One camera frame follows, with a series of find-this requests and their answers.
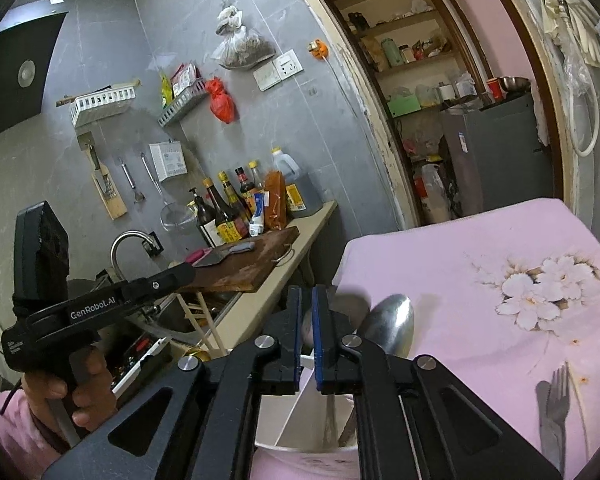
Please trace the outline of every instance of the pink sleeve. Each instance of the pink sleeve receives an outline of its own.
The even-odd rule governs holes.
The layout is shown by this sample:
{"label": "pink sleeve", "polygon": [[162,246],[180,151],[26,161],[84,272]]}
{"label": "pink sleeve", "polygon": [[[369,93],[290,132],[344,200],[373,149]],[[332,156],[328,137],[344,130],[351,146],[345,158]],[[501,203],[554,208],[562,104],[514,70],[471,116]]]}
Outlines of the pink sleeve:
{"label": "pink sleeve", "polygon": [[[0,406],[7,395],[0,392]],[[60,456],[36,428],[22,390],[13,396],[4,416],[0,415],[0,445],[27,478],[38,478]]]}

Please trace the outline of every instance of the white basket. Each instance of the white basket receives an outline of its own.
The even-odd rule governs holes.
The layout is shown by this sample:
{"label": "white basket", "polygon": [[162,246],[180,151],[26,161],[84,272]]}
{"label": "white basket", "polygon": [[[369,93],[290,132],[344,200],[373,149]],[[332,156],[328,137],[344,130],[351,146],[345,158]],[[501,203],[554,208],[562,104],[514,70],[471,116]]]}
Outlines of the white basket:
{"label": "white basket", "polygon": [[135,98],[136,90],[133,86],[102,90],[78,97],[70,109],[74,128],[126,112]]}

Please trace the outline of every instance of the condiment bottle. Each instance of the condiment bottle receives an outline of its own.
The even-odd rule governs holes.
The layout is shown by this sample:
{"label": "condiment bottle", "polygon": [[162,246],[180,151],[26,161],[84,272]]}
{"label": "condiment bottle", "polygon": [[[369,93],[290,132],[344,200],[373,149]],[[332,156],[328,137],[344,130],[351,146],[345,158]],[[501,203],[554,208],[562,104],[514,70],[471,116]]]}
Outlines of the condiment bottle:
{"label": "condiment bottle", "polygon": [[251,220],[251,212],[245,199],[235,192],[234,186],[232,186],[229,177],[224,171],[218,173],[218,178],[220,179],[220,182],[222,182],[224,194],[226,195],[229,205],[238,212],[244,223],[249,225],[249,220]]}
{"label": "condiment bottle", "polygon": [[252,160],[249,163],[249,169],[253,174],[253,183],[256,185],[256,189],[263,190],[264,189],[264,177],[260,174],[260,170],[258,169],[258,163],[255,160]]}
{"label": "condiment bottle", "polygon": [[216,208],[216,228],[222,240],[227,243],[237,242],[249,236],[249,230],[244,221],[233,208],[222,200],[213,181],[206,178],[202,183],[209,190],[211,201]]}
{"label": "condiment bottle", "polygon": [[280,148],[271,150],[273,164],[282,172],[286,187],[286,206],[293,218],[311,216],[322,208],[322,200],[309,174]]}
{"label": "condiment bottle", "polygon": [[256,193],[256,185],[249,180],[249,178],[244,174],[244,170],[242,167],[237,168],[235,174],[238,176],[238,180],[240,180],[240,194],[242,198],[247,203],[249,207],[249,211],[253,216],[256,212],[256,201],[254,198],[254,194]]}
{"label": "condiment bottle", "polygon": [[218,247],[225,241],[218,233],[216,228],[216,212],[209,206],[205,200],[196,193],[196,188],[189,189],[193,193],[193,200],[187,206],[195,213],[198,220],[198,229],[209,247]]}

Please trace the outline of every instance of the faucet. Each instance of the faucet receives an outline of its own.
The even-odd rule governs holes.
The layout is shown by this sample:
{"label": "faucet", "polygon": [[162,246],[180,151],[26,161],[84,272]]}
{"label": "faucet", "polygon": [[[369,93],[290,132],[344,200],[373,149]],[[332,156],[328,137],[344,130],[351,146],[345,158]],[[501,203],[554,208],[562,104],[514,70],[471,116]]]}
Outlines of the faucet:
{"label": "faucet", "polygon": [[118,258],[116,256],[116,253],[118,252],[118,246],[120,245],[120,242],[122,240],[124,240],[125,238],[140,238],[140,239],[144,240],[145,242],[147,242],[150,245],[150,247],[153,250],[157,251],[158,253],[162,249],[160,247],[160,245],[158,245],[156,240],[147,233],[144,233],[142,231],[136,231],[136,230],[125,231],[124,233],[122,233],[120,236],[118,236],[118,238],[116,238],[113,241],[113,245],[111,246],[111,252],[110,252],[111,266],[113,267],[113,271],[116,273],[116,276],[118,277],[119,280],[124,280],[125,276],[124,276],[124,274],[122,274],[122,271],[120,270],[120,266],[118,265]]}

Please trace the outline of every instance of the green box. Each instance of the green box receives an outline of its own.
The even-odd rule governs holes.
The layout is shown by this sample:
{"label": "green box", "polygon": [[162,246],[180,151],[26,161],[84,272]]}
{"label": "green box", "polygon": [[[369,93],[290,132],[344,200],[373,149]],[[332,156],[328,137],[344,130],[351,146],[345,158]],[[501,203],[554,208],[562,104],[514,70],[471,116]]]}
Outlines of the green box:
{"label": "green box", "polygon": [[394,97],[387,105],[389,106],[392,117],[399,117],[420,110],[420,103],[415,95],[410,95],[409,97]]}

